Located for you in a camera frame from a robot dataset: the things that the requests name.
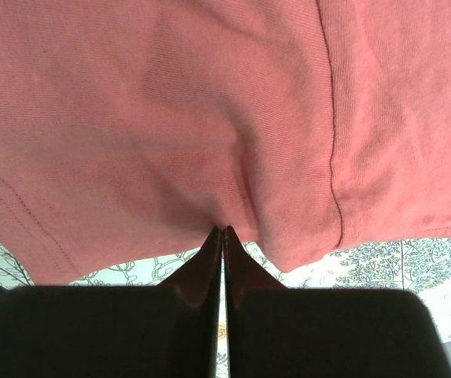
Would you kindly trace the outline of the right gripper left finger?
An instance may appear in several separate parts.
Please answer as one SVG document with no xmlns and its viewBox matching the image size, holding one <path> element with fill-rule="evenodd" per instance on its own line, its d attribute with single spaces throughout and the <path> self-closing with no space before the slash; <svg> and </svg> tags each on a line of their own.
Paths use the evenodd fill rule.
<svg viewBox="0 0 451 378">
<path fill-rule="evenodd" d="M 0 377 L 212 377 L 221 232 L 155 286 L 18 287 L 0 298 Z"/>
</svg>

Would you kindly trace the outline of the salmon pink t shirt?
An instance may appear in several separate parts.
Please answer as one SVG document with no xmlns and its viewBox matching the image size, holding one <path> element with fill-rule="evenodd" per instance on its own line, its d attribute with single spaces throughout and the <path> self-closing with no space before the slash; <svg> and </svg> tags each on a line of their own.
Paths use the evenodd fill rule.
<svg viewBox="0 0 451 378">
<path fill-rule="evenodd" d="M 0 243 L 32 280 L 216 226 L 284 272 L 451 237 L 451 1 L 0 1 Z"/>
</svg>

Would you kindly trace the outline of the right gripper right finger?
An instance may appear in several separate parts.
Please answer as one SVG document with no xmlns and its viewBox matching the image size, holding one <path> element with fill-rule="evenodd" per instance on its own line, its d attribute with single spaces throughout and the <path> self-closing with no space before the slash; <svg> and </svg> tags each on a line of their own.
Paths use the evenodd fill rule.
<svg viewBox="0 0 451 378">
<path fill-rule="evenodd" d="M 290 289 L 223 233 L 232 377 L 451 377 L 426 306 L 394 289 Z"/>
</svg>

